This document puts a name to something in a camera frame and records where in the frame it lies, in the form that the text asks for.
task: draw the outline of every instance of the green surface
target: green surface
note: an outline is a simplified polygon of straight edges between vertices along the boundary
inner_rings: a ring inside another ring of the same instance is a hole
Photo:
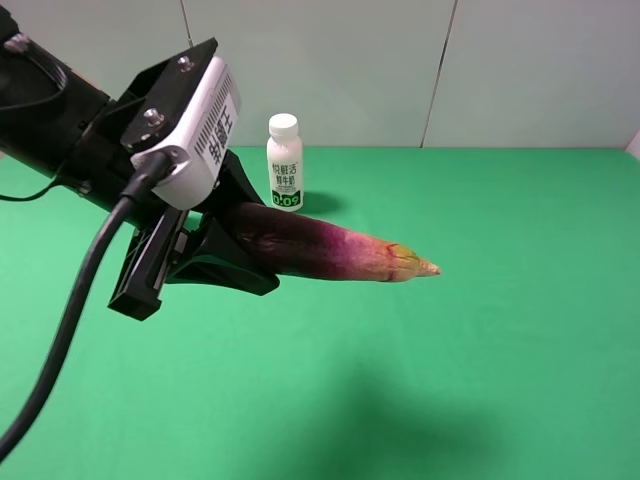
[[[261,149],[237,149],[268,194]],[[309,149],[306,212],[440,278],[168,286],[137,323],[100,271],[2,480],[607,479],[640,475],[640,165],[622,152]],[[0,192],[45,183],[0,160]],[[0,203],[0,428],[29,392],[104,213]]]

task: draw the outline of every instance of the eggplant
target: eggplant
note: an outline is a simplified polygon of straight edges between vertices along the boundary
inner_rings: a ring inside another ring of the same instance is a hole
[[[376,282],[440,274],[437,265],[404,245],[257,203],[236,204],[218,221],[247,253],[276,274]]]

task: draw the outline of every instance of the plastic bottle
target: plastic bottle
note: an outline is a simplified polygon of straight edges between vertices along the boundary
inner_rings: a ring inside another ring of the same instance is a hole
[[[271,202],[275,208],[293,212],[302,207],[302,140],[298,136],[298,119],[288,113],[269,120],[267,163],[271,185]]]

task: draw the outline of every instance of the white wall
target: white wall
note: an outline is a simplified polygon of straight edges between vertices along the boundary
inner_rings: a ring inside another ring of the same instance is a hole
[[[187,47],[179,0],[2,0],[111,95]],[[240,85],[234,144],[271,114],[308,145],[418,146],[454,0],[185,0]],[[640,129],[640,0],[459,0],[426,146],[625,147]]]
[[[112,96],[186,48],[178,0],[2,0],[22,31]]]
[[[627,146],[627,153],[630,153],[638,160],[640,160],[640,132],[631,140],[631,143]]]
[[[185,0],[216,36],[244,100],[234,139],[264,144],[299,116],[310,145],[418,146],[453,0]]]
[[[426,146],[624,148],[639,22],[639,0],[460,0]]]

